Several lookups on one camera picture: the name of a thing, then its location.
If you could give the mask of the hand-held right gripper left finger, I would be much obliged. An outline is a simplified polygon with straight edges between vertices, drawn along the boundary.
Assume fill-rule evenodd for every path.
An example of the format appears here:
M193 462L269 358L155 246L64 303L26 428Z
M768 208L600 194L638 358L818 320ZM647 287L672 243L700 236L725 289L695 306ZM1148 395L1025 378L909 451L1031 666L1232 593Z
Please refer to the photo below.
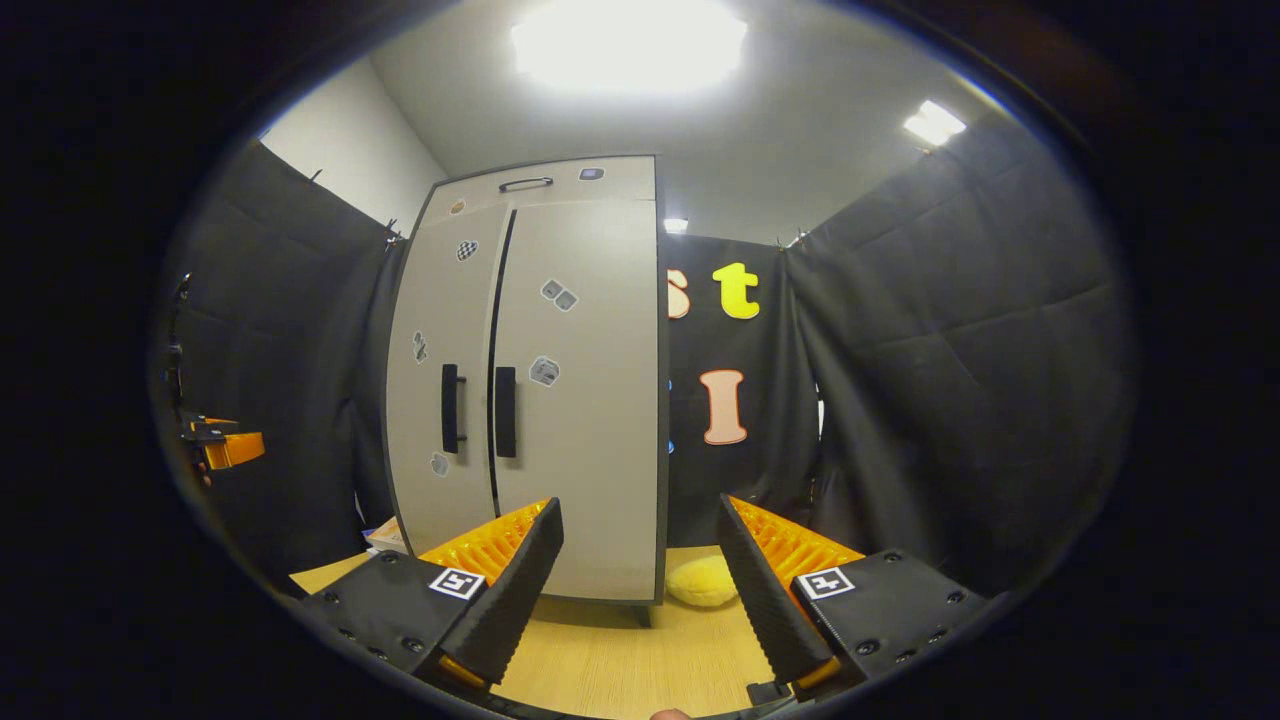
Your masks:
M399 671L484 696L499 685L564 542L544 498L422 555L381 551L300 606Z

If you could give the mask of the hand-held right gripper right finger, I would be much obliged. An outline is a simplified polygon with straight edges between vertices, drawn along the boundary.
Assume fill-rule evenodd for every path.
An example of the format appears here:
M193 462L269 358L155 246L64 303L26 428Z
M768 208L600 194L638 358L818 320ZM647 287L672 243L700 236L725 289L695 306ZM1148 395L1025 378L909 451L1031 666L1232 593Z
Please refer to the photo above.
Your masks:
M717 539L774 680L828 700L955 643L991 598L902 550L865 555L722 495Z

